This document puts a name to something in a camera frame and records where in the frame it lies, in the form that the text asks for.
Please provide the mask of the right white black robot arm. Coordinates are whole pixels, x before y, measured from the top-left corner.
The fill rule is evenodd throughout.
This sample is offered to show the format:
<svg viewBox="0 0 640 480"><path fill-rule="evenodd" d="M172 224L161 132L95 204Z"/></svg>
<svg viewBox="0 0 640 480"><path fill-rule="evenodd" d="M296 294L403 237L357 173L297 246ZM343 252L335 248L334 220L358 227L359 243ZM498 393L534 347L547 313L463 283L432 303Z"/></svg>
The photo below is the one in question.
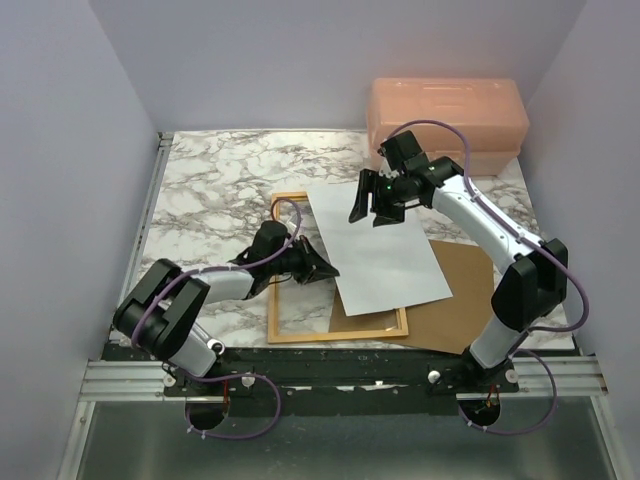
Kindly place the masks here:
<svg viewBox="0 0 640 480"><path fill-rule="evenodd" d="M511 220L451 158L429 159L412 132L389 137L379 153L391 172L360 172L350 222L372 214L376 227L400 224L409 203L416 202L453 221L501 274L489 322L463 351L459 364L440 377L450 388L483 391L532 324L565 300L568 250L560 240L545 241Z"/></svg>

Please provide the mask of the brown cardboard backing board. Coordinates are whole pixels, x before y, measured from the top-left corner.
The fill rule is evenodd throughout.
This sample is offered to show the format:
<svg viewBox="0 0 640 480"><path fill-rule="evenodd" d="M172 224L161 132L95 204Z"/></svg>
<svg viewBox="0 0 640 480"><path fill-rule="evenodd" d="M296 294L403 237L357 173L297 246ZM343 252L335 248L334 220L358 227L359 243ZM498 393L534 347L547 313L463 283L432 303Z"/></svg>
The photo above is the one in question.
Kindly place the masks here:
<svg viewBox="0 0 640 480"><path fill-rule="evenodd" d="M452 296L406 309L409 335L386 343L460 354L487 325L493 310L494 265L476 246L432 240Z"/></svg>

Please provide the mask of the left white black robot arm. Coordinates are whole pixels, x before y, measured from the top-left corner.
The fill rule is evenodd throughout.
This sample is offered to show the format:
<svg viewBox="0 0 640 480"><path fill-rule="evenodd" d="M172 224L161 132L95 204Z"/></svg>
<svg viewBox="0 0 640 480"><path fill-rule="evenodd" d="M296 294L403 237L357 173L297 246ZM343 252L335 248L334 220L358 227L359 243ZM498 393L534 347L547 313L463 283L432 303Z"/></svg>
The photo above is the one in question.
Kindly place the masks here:
<svg viewBox="0 0 640 480"><path fill-rule="evenodd" d="M224 347L197 323L202 307L252 299L274 277L287 275L306 285L336 278L339 271L307 237L295 237L283 223L268 220L252 244L223 266L185 272L168 259L155 261L116 309L112 325L132 345L188 372L188 384L209 395L221 385L215 363Z"/></svg>

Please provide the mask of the sunset landscape photo print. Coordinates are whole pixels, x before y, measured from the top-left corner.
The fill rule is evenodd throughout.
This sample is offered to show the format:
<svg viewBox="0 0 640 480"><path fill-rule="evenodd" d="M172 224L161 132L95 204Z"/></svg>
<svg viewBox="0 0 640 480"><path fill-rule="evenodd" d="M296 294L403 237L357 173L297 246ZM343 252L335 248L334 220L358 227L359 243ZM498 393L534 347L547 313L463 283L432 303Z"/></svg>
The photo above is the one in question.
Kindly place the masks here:
<svg viewBox="0 0 640 480"><path fill-rule="evenodd" d="M373 225L374 216L353 224L348 216L357 184L307 189L312 214L348 316L421 305L452 296L417 214L398 225Z"/></svg>

